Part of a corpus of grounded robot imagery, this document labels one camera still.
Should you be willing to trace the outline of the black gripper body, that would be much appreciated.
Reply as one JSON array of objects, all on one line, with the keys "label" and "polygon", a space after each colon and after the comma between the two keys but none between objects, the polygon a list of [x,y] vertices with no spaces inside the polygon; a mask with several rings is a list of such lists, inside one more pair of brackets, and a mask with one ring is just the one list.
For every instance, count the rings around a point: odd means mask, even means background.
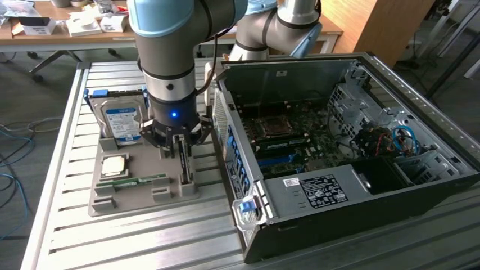
[{"label": "black gripper body", "polygon": [[191,131],[201,123],[194,94],[179,101],[165,101],[150,96],[150,107],[155,128],[162,133],[167,132],[169,127],[173,132],[182,132],[183,127]]}]

